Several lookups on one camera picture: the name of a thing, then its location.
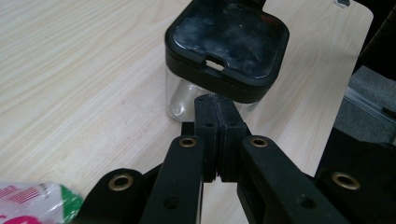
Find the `table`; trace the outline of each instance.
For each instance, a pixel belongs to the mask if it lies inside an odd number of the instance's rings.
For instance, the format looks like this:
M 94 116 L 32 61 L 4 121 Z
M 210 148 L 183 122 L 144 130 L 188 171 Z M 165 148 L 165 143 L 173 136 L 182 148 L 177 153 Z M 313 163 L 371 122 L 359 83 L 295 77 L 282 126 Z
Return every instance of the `table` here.
M 86 196 L 104 174 L 163 161 L 163 35 L 187 0 L 0 1 L 0 179 Z M 268 0 L 290 29 L 274 86 L 247 118 L 313 175 L 373 15 L 355 2 Z M 247 223 L 235 184 L 205 184 L 203 223 Z

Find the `light wood tabletop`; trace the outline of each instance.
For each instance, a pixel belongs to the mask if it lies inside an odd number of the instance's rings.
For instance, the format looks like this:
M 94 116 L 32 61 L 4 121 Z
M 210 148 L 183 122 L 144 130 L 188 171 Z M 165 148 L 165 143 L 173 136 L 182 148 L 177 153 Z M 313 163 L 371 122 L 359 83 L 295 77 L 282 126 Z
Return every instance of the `light wood tabletop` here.
M 0 1 L 0 181 L 53 181 L 85 197 L 112 170 L 161 163 L 180 133 L 165 112 L 163 37 L 189 2 Z M 290 41 L 247 125 L 313 175 L 373 15 L 333 0 L 263 10 Z M 203 223 L 247 223 L 235 184 L 204 194 Z

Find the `metal rivet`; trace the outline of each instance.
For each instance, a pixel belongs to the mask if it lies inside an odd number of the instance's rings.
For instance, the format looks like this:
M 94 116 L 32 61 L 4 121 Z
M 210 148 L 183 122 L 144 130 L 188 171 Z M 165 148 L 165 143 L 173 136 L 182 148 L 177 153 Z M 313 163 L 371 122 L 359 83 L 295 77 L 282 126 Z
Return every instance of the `metal rivet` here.
M 345 173 L 335 172 L 332 174 L 332 181 L 345 189 L 359 189 L 361 184 L 353 176 Z
M 250 138 L 250 144 L 255 147 L 267 147 L 268 146 L 267 140 L 264 138 L 260 138 L 260 137 Z
M 122 191 L 128 189 L 134 183 L 134 178 L 131 175 L 114 175 L 108 182 L 108 187 L 114 191 Z
M 190 137 L 182 138 L 178 143 L 183 147 L 194 147 L 197 145 L 197 141 Z

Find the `candy wrapper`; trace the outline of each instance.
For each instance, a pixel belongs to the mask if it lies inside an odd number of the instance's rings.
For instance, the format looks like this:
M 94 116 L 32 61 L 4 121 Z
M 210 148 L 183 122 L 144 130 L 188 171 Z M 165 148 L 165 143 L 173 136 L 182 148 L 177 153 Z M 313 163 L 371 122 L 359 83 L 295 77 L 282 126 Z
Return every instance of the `candy wrapper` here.
M 0 182 L 0 223 L 58 224 L 71 221 L 83 200 L 56 183 L 9 184 Z

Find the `jar lid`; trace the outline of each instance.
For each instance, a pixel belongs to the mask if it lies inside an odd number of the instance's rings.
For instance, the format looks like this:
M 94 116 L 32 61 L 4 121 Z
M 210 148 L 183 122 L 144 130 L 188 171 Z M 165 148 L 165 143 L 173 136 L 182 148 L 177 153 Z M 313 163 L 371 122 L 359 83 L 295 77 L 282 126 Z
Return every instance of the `jar lid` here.
M 236 102 L 260 101 L 277 78 L 289 30 L 256 0 L 194 0 L 165 34 L 169 69 Z

